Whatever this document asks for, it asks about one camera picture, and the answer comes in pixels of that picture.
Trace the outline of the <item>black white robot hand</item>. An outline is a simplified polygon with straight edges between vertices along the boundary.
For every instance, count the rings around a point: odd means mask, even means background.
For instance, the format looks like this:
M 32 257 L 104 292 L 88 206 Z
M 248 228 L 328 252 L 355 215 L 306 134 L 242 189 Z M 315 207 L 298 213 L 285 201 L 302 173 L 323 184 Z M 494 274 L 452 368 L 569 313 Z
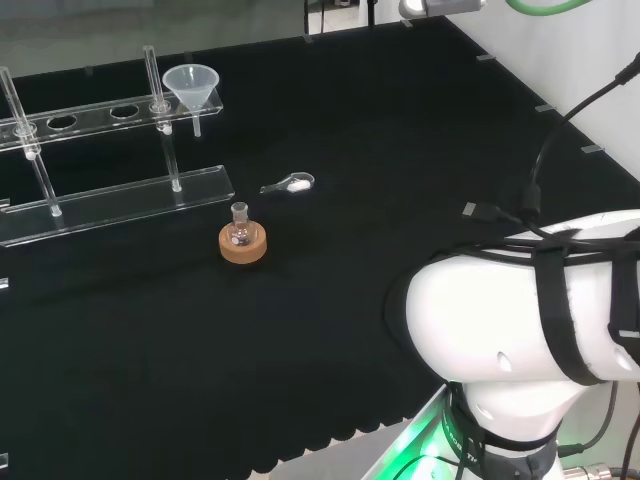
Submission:
M 481 10 L 486 0 L 401 0 L 398 11 L 405 19 L 439 17 Z

